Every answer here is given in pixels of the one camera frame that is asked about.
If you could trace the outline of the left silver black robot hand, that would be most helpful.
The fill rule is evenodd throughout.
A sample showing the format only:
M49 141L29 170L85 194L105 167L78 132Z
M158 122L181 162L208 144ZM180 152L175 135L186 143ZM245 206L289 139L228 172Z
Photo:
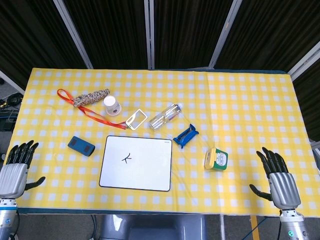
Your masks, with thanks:
M28 172L38 143L30 140L21 145L15 145L8 153L7 159L0 171L0 198L17 199L25 191L40 186L45 177L35 182L27 182Z

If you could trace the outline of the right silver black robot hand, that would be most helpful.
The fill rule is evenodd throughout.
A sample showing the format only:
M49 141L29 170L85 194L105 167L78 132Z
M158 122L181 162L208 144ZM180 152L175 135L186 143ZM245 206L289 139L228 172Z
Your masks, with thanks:
M265 147L262 148L262 151L257 151L256 154L262 162L270 192L262 192L250 184L252 192L260 198L273 202L280 210L296 209L301 204L301 199L295 179L289 173L283 157Z

